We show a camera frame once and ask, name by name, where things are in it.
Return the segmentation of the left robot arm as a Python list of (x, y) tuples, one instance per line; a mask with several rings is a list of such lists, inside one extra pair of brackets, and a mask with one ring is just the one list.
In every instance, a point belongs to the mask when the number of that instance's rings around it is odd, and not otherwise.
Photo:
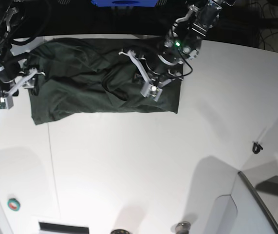
[(193, 68), (188, 61), (198, 56), (222, 9), (234, 4), (234, 0), (198, 0), (188, 5), (186, 15), (172, 23), (157, 45), (156, 55), (145, 59), (145, 71), (140, 73), (144, 83), (157, 86), (162, 79), (172, 81), (190, 75)]

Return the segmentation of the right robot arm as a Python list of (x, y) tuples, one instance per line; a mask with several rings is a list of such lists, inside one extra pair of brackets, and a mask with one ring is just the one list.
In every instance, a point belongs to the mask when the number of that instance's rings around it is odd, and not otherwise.
[(17, 76), (25, 73), (19, 65), (19, 61), (28, 57), (25, 52), (14, 56), (11, 53), (13, 45), (23, 46), (32, 42), (44, 30), (51, 16), (52, 6), (49, 0), (43, 0), (46, 7), (46, 17), (39, 28), (25, 41), (14, 40), (14, 34), (21, 27), (26, 13), (25, 0), (0, 0), (0, 96), (3, 97), (16, 83)]

